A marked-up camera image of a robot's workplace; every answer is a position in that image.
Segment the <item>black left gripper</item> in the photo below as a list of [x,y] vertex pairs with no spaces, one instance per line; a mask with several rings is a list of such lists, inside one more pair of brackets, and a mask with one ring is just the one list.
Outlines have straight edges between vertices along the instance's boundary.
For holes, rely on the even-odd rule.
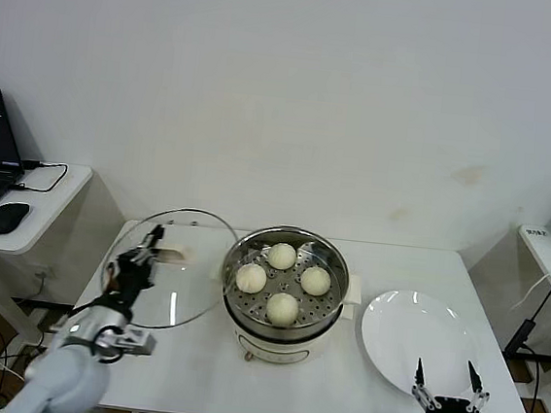
[[126,258],[109,262],[107,273],[109,280],[103,293],[113,295],[122,302],[133,303],[137,300],[141,291],[151,288],[154,285],[153,263],[147,258],[147,253],[154,256],[157,250],[157,243],[163,238],[165,231],[162,224],[157,224],[147,233],[142,241],[142,246],[131,248],[126,251]]

